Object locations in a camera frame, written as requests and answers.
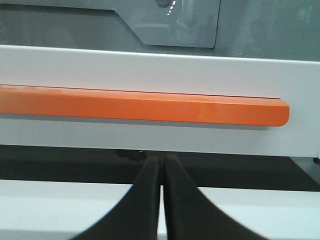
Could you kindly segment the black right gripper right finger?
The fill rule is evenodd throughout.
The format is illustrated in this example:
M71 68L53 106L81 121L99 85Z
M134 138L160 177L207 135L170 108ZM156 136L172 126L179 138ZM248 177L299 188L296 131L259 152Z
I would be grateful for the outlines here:
M249 240L250 231L197 188L175 155L163 162L164 208L169 240Z

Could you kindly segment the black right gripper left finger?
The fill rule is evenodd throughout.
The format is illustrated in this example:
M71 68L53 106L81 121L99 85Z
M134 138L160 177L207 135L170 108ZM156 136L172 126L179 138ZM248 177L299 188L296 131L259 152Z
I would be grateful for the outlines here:
M123 198L75 240L156 240L160 208L160 161L149 157Z

